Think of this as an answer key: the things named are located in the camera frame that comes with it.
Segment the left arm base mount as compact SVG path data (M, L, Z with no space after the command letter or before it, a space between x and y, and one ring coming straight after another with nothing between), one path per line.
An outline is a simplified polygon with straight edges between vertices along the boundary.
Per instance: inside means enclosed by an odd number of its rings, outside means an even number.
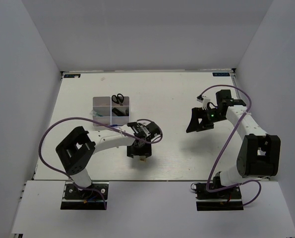
M109 183L99 182L93 183L92 187L96 191L80 190L72 183L66 183L63 190L60 209L61 210L106 210L108 205Z

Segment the black handled scissors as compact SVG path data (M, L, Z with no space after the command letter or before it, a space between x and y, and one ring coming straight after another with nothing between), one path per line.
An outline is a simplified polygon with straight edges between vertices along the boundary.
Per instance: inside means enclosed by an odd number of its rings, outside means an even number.
M114 95L111 96L111 100L112 100L113 103L122 106L123 102L124 102L124 95L121 94L121 93L114 94Z

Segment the left white organizer box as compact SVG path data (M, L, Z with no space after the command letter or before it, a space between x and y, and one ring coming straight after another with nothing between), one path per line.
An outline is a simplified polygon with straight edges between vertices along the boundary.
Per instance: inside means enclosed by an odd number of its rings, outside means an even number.
M98 96L93 97L92 99L92 111L96 111L98 113L101 113L103 115L107 115L108 117L93 117L93 120L98 121L102 124L110 125L111 124L111 117L112 117L112 107L111 105L109 107L100 107L98 106L99 102L104 101L110 101L111 103L111 97L110 96Z

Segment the right blue table label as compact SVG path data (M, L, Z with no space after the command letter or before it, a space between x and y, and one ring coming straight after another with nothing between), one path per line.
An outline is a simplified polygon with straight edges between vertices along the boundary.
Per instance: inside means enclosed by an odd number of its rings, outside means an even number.
M214 77L230 77L228 72L213 72Z

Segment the right white organizer box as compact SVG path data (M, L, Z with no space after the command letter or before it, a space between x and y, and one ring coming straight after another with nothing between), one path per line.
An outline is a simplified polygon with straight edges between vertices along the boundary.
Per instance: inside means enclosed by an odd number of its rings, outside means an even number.
M125 125L129 123L130 119L130 100L128 96L124 96L124 102L123 105L120 106L118 104L115 104L111 100L111 107L113 108L118 108L120 111L123 112L123 108L129 108L129 116L128 117L118 117L116 116L112 111L112 117L111 117L111 124L118 124L120 126Z

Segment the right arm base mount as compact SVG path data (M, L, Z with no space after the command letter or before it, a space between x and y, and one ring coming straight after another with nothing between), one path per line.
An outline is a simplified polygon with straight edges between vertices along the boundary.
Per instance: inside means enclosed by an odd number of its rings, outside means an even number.
M242 196L239 187L219 192L208 192L206 183L195 182L190 186L196 194L197 211L241 211Z

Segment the left blue table label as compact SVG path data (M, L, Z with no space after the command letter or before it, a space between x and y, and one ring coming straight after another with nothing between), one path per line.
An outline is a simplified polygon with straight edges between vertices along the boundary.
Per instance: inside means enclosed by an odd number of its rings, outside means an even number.
M80 78L81 74L65 74L64 78Z

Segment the blue table label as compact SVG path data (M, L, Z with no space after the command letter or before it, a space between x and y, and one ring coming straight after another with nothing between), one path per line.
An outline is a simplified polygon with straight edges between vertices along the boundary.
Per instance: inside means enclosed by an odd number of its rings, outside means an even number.
M80 78L81 74L65 74L64 78Z
M214 77L230 77L228 72L213 72Z

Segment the purple highlighter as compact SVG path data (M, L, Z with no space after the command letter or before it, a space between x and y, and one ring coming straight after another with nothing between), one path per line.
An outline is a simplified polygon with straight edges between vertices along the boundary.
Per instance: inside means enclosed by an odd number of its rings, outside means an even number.
M118 116L118 117L124 117L124 116L126 116L126 114L124 114L122 111L120 111L118 108L113 108L112 109L112 112L116 115L116 116Z

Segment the white organizer box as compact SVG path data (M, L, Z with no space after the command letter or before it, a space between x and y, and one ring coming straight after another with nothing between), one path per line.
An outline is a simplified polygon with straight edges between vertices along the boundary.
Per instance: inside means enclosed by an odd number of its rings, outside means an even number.
M93 97L92 99L92 111L96 111L98 113L101 113L103 115L107 115L108 117L93 117L93 120L98 121L102 124L110 125L111 124L111 117L112 117L112 107L111 105L109 107L100 107L98 106L99 102L104 101L110 101L111 103L111 97L110 96L98 96Z
M123 112L123 108L129 108L129 116L128 117L118 117L116 116L112 111L112 117L111 117L111 124L118 124L120 126L125 125L129 123L130 119L130 100L128 96L124 96L124 102L123 105L120 106L118 104L115 104L111 100L111 107L113 108L118 108L120 111Z

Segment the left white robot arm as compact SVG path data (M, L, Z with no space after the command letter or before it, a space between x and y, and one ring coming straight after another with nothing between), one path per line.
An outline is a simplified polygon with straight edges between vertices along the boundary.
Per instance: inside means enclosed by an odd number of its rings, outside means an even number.
M146 159L152 155L152 141L161 139L162 135L152 121L147 125L129 122L113 130L93 132L78 126L56 147L56 153L65 172L77 185L76 192L87 198L93 193L93 184L86 167L95 153L125 146L127 157Z

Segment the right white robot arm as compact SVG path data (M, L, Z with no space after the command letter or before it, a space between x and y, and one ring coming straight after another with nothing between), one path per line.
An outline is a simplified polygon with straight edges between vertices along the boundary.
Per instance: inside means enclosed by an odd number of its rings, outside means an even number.
M216 93L216 106L210 107L211 100L199 95L197 100L202 107L193 108L187 133L213 129L216 122L228 120L233 130L222 147L213 168L209 173L206 190L223 198L231 188L274 177L279 170L281 140L277 135L270 135L263 130L249 113L250 105L241 99L234 99L229 89ZM238 134L242 144L235 165L216 175L214 170L234 134Z

